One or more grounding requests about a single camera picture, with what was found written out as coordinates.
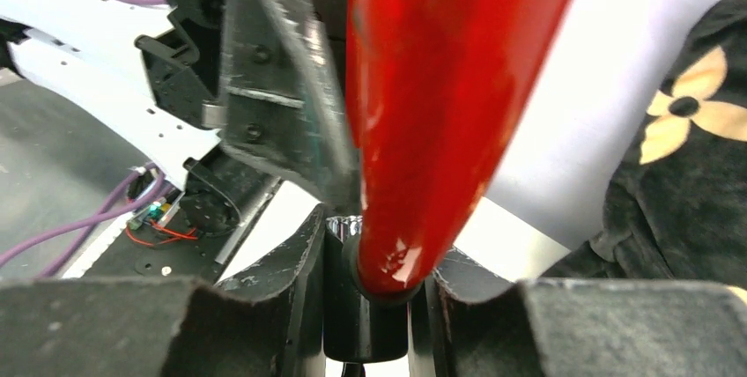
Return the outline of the red cable lock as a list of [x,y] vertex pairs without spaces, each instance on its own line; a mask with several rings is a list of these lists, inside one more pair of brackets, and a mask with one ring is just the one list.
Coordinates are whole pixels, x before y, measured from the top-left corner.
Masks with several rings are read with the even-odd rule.
[[348,0],[345,103],[362,223],[329,222],[323,347],[403,357],[409,301],[515,133],[569,0]]

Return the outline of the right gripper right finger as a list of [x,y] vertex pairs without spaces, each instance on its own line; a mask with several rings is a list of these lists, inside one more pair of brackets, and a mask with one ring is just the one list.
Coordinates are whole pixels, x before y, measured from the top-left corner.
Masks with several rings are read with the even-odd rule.
[[458,249],[410,303],[413,376],[743,376],[746,304],[696,281],[496,276]]

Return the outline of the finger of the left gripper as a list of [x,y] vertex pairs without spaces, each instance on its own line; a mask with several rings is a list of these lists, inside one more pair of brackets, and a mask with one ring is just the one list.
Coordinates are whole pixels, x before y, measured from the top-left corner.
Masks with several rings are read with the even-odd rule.
[[347,0],[226,0],[222,148],[332,210],[359,212],[344,104]]

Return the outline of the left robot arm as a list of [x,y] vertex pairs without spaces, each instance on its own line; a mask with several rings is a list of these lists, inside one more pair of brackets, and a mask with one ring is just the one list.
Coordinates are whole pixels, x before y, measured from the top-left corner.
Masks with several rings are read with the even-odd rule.
[[83,108],[181,191],[189,227],[236,227],[289,181],[359,205],[344,118],[344,0],[1,0],[4,67]]

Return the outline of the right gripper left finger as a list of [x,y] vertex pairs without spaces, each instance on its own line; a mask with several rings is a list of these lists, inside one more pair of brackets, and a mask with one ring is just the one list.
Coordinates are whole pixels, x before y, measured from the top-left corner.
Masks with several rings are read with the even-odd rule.
[[1,287],[4,376],[322,376],[324,207],[219,285],[96,277]]

